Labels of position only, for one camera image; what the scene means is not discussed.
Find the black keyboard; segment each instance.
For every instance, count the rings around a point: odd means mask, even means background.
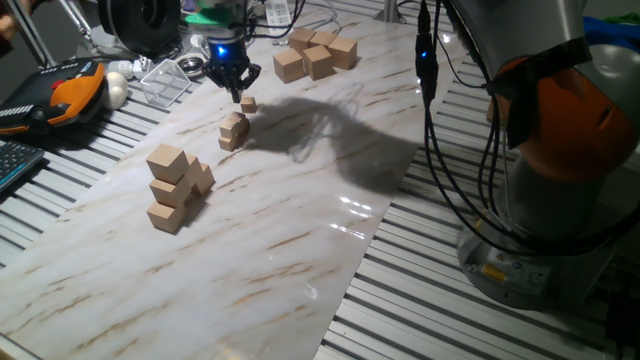
[[[9,141],[0,146],[0,192],[44,157],[44,150]]]

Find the metal slat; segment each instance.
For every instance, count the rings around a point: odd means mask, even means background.
[[[22,186],[23,189],[29,191],[30,193],[33,193],[34,195],[39,196],[40,198],[49,201],[61,208],[63,208],[64,210],[70,208],[74,201],[68,200],[63,198],[62,196],[59,196],[51,191],[48,191],[47,189],[44,189],[38,185],[34,185],[34,184],[24,184]]]
[[[103,135],[107,138],[110,138],[114,141],[118,141],[122,144],[133,148],[138,144],[138,142],[144,139],[144,135],[139,134],[135,131],[131,131],[122,126],[118,126],[116,124],[108,123],[105,121],[82,124],[82,127],[87,131],[97,133],[99,135]]]
[[[437,241],[444,245],[444,247],[440,247],[438,251],[455,255],[455,251],[448,250],[446,247],[451,247],[451,248],[456,247],[456,244],[458,243],[458,239],[457,239],[458,229],[455,229],[447,225],[439,224],[434,221],[429,221],[425,218],[420,218],[416,215],[401,211],[399,209],[393,209],[393,212],[389,211],[384,216],[384,223],[394,226],[395,227],[393,229],[394,231],[398,229],[405,229],[407,231],[410,231],[413,234],[419,235],[422,238],[427,238],[427,239],[432,239],[434,241]]]
[[[72,160],[80,165],[104,174],[116,164],[116,161],[59,138],[48,137],[40,147],[60,157]]]
[[[68,173],[69,176],[87,185],[93,185],[98,179],[102,177],[102,174],[95,171],[94,169],[91,169],[82,164],[78,164],[75,161],[65,159],[48,151],[45,152],[44,158],[49,161],[49,163],[46,165],[47,168],[65,174]]]
[[[343,337],[347,341],[356,344],[355,347],[347,346],[345,347],[347,350],[354,350],[353,353],[358,354],[356,352],[358,350],[358,345],[360,347],[365,347],[374,351],[375,353],[382,354],[386,358],[389,359],[403,359],[403,360],[417,360],[418,358],[412,355],[405,353],[402,350],[399,350],[391,345],[388,345],[386,342],[380,341],[378,338],[371,337],[357,329],[354,329],[350,326],[347,326],[343,323],[332,321],[329,325],[329,331],[327,332],[328,338],[331,339],[331,342],[335,342],[338,344],[348,345],[345,341],[341,341],[340,337]]]
[[[411,271],[424,278],[438,281],[441,284],[447,284],[448,287],[453,287],[481,301],[489,301],[490,303],[495,304],[510,313],[525,315],[527,317],[531,317],[532,315],[532,312],[512,309],[500,303],[494,303],[493,300],[490,300],[471,284],[467,277],[464,276],[464,274],[462,274],[462,272],[459,270],[459,267],[457,267],[457,269],[452,269],[430,259],[408,253],[405,250],[394,248],[392,245],[380,242],[372,242],[372,246],[369,250],[367,250],[367,254],[384,261],[388,261],[398,267],[406,269],[407,271]],[[532,317],[532,319],[534,319],[535,321],[543,321],[548,323],[549,325],[559,325],[558,320],[553,318],[553,316],[543,315],[542,313],[535,312],[533,314],[535,314],[535,317]],[[584,339],[597,345],[603,344],[605,335],[603,327],[585,321],[581,321],[579,323],[577,323],[576,321],[577,319],[575,318],[565,317],[564,319],[562,319],[563,324],[569,322],[572,326],[579,325],[579,328],[583,331],[581,336]],[[566,324],[564,324],[564,326],[564,331],[569,330],[569,328],[566,327]]]
[[[27,219],[30,226],[42,232],[57,219],[56,216],[15,198],[7,198],[4,203],[0,204],[0,212],[17,219]]]
[[[25,186],[22,186],[20,189],[16,190],[15,197],[29,201],[34,206],[42,208],[58,216],[62,215],[62,213],[64,213],[67,210],[62,206],[54,204],[51,201],[45,200],[42,197],[28,191]]]
[[[453,317],[446,316],[434,309],[422,306],[392,292],[376,287],[366,281],[354,279],[347,290],[347,294],[362,299],[368,303],[389,309],[400,308],[398,311],[410,311],[411,314],[419,314],[427,320],[419,324],[439,334],[448,334],[456,341],[473,345],[478,350],[500,359],[548,359],[548,357],[531,351],[530,349],[514,344],[504,338],[482,331],[474,326]]]
[[[455,315],[461,320],[465,319],[464,321],[471,322],[473,326],[486,327],[512,342],[515,340],[522,343],[523,346],[527,344],[529,349],[545,356],[557,354],[568,359],[594,360],[601,356],[601,352],[594,348],[585,347],[562,335],[510,316],[502,309],[498,310],[487,306],[488,304],[478,302],[477,299],[451,292],[449,283],[443,284],[444,288],[433,286],[431,283],[422,282],[415,277],[377,264],[369,259],[362,261],[357,273],[430,304],[440,312],[445,312],[450,316]]]
[[[410,351],[434,360],[480,359],[349,299],[342,300],[336,316],[398,344],[404,352]]]
[[[124,153],[122,151],[114,149],[112,147],[112,144],[106,141],[106,139],[96,135],[92,135],[86,131],[75,133],[73,133],[72,131],[65,131],[59,133],[58,136],[61,139],[69,141],[70,143],[75,143],[78,146],[91,149],[93,150],[93,152],[114,161],[118,161],[124,156]]]
[[[155,123],[156,125],[164,120],[169,114],[168,110],[161,111],[149,106],[148,104],[141,104],[132,100],[127,100],[118,111],[136,114],[137,116],[148,119],[149,122]]]
[[[0,235],[0,263],[4,266],[10,265],[21,253],[22,249],[3,239],[3,236]]]
[[[17,245],[20,250],[26,249],[29,245],[31,245],[31,241],[29,241],[29,239],[25,238],[24,236],[20,236],[3,226],[0,226],[0,237],[9,240],[14,245]]]
[[[50,160],[51,156],[55,156],[55,155],[47,152],[45,154],[45,159],[49,159]],[[71,161],[69,161],[69,163],[71,163],[73,165],[76,165],[76,166],[79,166],[79,167],[82,167],[81,165],[78,165],[78,164],[73,163]],[[65,165],[62,165],[61,162],[58,162],[58,161],[49,161],[46,165],[44,165],[44,168],[48,169],[51,172],[53,172],[55,174],[58,174],[58,175],[64,174],[65,176],[67,176],[69,178],[72,178],[77,183],[80,183],[80,184],[86,186],[87,188],[89,188],[91,185],[93,185],[96,182],[98,182],[97,179],[95,179],[95,178],[93,178],[91,176],[87,176],[84,173],[72,170],[71,168],[69,168],[69,167],[67,167]],[[82,168],[84,170],[86,170],[86,172],[89,172],[89,171],[94,172],[93,170],[91,170],[89,168],[85,168],[85,167],[82,167]]]
[[[378,231],[374,238],[374,241],[393,244],[394,246],[419,254],[425,258],[434,259],[435,261],[445,264],[452,269],[457,269],[460,266],[458,258],[451,254],[452,252],[455,253],[455,248],[426,237],[422,237],[421,240],[422,241],[420,242],[413,242],[384,231]]]
[[[399,296],[396,296],[394,299],[397,302],[391,302],[353,286],[350,286],[347,289],[347,295],[366,302],[367,304],[371,304],[377,308],[384,309],[385,311],[402,318],[406,322],[415,324],[414,326],[425,328],[425,331],[433,331],[442,335],[447,338],[447,342],[457,343],[459,344],[458,346],[467,348],[467,351],[483,359],[489,357],[497,359],[549,359],[526,348],[511,344],[497,336],[490,336],[489,334],[477,332],[474,335],[479,336],[479,338],[470,336],[466,332],[467,329],[464,326],[460,326],[460,322],[452,324],[457,325],[458,328],[451,327],[449,324],[452,323],[452,319],[446,318],[442,316],[442,314],[438,314],[436,311],[421,307]],[[435,317],[441,322],[432,320],[430,316]],[[496,344],[500,344],[510,349],[507,351],[504,348],[496,346]]]
[[[367,360],[389,360],[391,358],[384,356],[378,352],[375,352],[361,344],[358,344],[344,336],[340,336],[333,331],[328,331],[325,340],[331,344],[338,346],[341,349],[349,351],[351,354],[355,354],[360,358]]]
[[[147,135],[153,129],[153,124],[149,123],[148,121],[138,119],[125,113],[104,113],[100,116],[102,117],[102,119],[109,123],[140,133],[141,135]]]
[[[9,229],[12,232],[32,242],[35,241],[41,234],[41,232],[38,232],[2,213],[0,213],[0,227]]]
[[[40,170],[40,172],[32,178],[32,181],[74,202],[87,191],[87,188],[84,186],[47,170]]]
[[[316,354],[315,359],[326,359],[326,360],[356,360],[351,356],[347,356],[342,352],[334,350],[327,346],[321,346],[318,349],[318,353]]]

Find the stacked wooden blocks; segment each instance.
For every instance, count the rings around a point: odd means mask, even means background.
[[[335,73],[334,67],[351,70],[358,59],[358,42],[325,31],[300,28],[289,37],[291,49],[273,56],[275,73],[285,83],[309,74],[319,80]]]
[[[147,158],[155,179],[149,184],[156,201],[147,210],[153,226],[170,233],[180,229],[187,216],[190,194],[206,194],[215,179],[211,168],[183,150],[162,144]]]
[[[226,151],[235,150],[236,146],[242,142],[243,137],[249,134],[249,128],[249,120],[244,114],[232,112],[220,125],[220,138],[218,139],[220,148]]]

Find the table surface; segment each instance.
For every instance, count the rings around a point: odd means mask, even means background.
[[[415,28],[343,21],[355,69],[284,85],[278,49],[231,154],[238,105],[205,83],[0,273],[0,332],[46,359],[310,359],[422,138]],[[151,227],[146,157],[210,164],[213,192],[177,235]]]

